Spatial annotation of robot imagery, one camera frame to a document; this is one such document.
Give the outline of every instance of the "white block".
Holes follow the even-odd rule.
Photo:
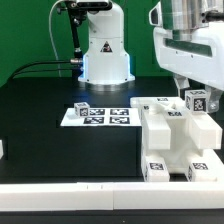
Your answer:
[[[207,114],[192,115],[189,134],[198,149],[221,149],[222,129]]]
[[[185,92],[185,105],[191,113],[200,114],[206,111],[207,92],[205,90],[188,90]]]
[[[203,159],[191,159],[185,173],[190,182],[213,182],[217,180],[208,162]]]
[[[75,103],[75,114],[78,117],[89,117],[90,106],[86,102]]]
[[[171,129],[162,114],[149,114],[143,111],[143,134],[146,150],[169,150]]]
[[[144,179],[146,182],[169,182],[170,175],[162,157],[145,158]]]
[[[0,159],[3,157],[3,155],[4,155],[3,144],[2,144],[2,140],[0,140]]]

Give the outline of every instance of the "white cube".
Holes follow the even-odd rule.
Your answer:
[[[190,182],[213,182],[217,179],[205,161],[190,162],[186,177]]]
[[[146,157],[145,166],[146,182],[169,182],[170,175],[162,157]]]
[[[188,90],[185,92],[185,106],[192,113],[204,113],[207,107],[205,90]]]
[[[86,102],[75,103],[75,114],[78,117],[89,117],[90,106]]]

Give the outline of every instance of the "white structure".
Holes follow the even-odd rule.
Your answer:
[[[88,13],[89,50],[84,55],[84,72],[80,82],[98,90],[116,90],[134,81],[130,74],[130,57],[124,50],[124,13],[112,3],[109,11]]]

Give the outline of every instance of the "black table surface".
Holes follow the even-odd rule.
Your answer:
[[[17,151],[23,155],[23,143],[29,145],[32,154],[34,144],[38,144],[38,134],[42,133],[43,147],[49,147],[53,141],[52,130],[58,128],[68,107],[75,102],[88,102],[95,108],[130,107],[131,97],[172,97],[176,96],[176,87],[171,77],[138,77],[135,86],[117,92],[96,92],[79,87],[72,78],[16,78],[0,88],[0,139],[4,140],[4,160],[10,155],[10,144],[17,145]],[[219,112],[211,116],[224,127],[224,103],[220,101]],[[224,161],[222,150],[217,151]],[[4,170],[5,177],[10,176]],[[1,179],[1,183],[10,183],[10,178]],[[66,177],[46,179],[45,182],[70,182]],[[18,183],[26,182],[23,178]],[[38,178],[29,177],[29,182],[38,182]],[[224,210],[144,210],[144,211],[76,211],[76,212],[27,212],[0,213],[0,223],[223,223]]]

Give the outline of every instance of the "black tabletop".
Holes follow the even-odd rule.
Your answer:
[[[72,139],[88,141],[91,131],[61,130],[62,117],[75,102],[87,102],[91,107],[130,107],[131,97],[176,96],[171,77],[137,78],[133,88],[117,92],[96,92],[79,87],[71,78],[16,78],[0,88],[0,139],[4,141],[5,155],[0,161],[1,183],[72,182],[73,173],[64,175],[61,161],[66,145]],[[224,127],[224,106],[211,115]],[[51,161],[44,161],[47,156]],[[218,155],[223,160],[222,150]],[[54,172],[43,178],[47,169]],[[122,176],[121,180],[136,181],[141,177]],[[223,210],[147,210],[147,211],[83,211],[83,212],[29,212],[0,213],[0,223],[223,223]]]

